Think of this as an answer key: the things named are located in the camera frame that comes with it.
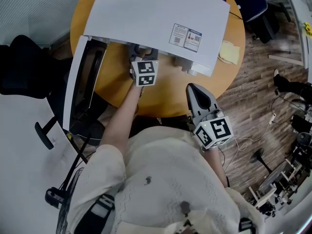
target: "white wall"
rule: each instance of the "white wall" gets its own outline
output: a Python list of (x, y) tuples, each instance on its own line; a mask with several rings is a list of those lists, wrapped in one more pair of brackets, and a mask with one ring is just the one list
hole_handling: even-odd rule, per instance
[(0, 0), (0, 44), (26, 35), (39, 45), (50, 45), (70, 30), (79, 0)]
[(54, 234), (59, 211), (44, 200), (48, 188), (59, 187), (76, 151), (60, 126), (49, 137), (48, 150), (34, 125), (53, 116), (46, 99), (0, 95), (0, 233)]

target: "yellow sticky note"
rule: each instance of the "yellow sticky note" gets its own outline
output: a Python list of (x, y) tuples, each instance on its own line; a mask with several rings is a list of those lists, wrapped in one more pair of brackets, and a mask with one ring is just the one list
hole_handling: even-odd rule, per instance
[(230, 42), (223, 41), (219, 55), (222, 59), (237, 65), (239, 60), (239, 47), (234, 46), (234, 44)]

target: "qr code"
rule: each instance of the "qr code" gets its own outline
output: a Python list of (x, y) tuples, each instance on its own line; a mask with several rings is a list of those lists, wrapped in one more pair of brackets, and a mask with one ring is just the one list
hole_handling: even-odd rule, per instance
[(175, 38), (175, 42), (176, 42), (176, 43), (180, 43), (180, 41), (181, 41), (181, 38), (179, 38), (179, 37), (176, 37), (176, 38)]
[(200, 41), (200, 37), (195, 36), (194, 40), (195, 40), (195, 41)]

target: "white knit sweater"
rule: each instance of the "white knit sweater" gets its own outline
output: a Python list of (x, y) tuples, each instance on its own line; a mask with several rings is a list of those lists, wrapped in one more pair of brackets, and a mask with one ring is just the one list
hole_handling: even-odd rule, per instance
[(182, 201), (189, 202), (189, 219), (199, 233), (236, 234), (242, 217), (264, 233), (262, 215), (224, 189), (186, 131), (146, 129), (130, 139), (125, 159), (117, 148), (100, 146), (76, 185), (67, 217), (71, 233), (97, 197), (119, 183), (112, 234), (174, 233), (185, 221)]

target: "sticker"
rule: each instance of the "sticker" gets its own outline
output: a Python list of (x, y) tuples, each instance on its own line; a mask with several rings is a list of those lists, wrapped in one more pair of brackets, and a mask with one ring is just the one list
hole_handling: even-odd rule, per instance
[(175, 23), (169, 43), (197, 52), (201, 37), (201, 33)]
[(202, 34), (189, 29), (187, 32), (187, 38), (185, 40), (184, 48), (197, 52)]
[(231, 135), (231, 131), (225, 119), (217, 119), (210, 121), (214, 135), (217, 139)]
[(189, 28), (174, 24), (169, 43), (183, 48)]
[(141, 85), (152, 85), (154, 83), (155, 76), (141, 76), (139, 78), (138, 84)]
[(213, 141), (202, 126), (198, 128), (195, 134), (197, 135), (199, 140), (204, 144), (205, 147), (208, 146)]
[(137, 63), (139, 74), (155, 73), (152, 61), (142, 61)]

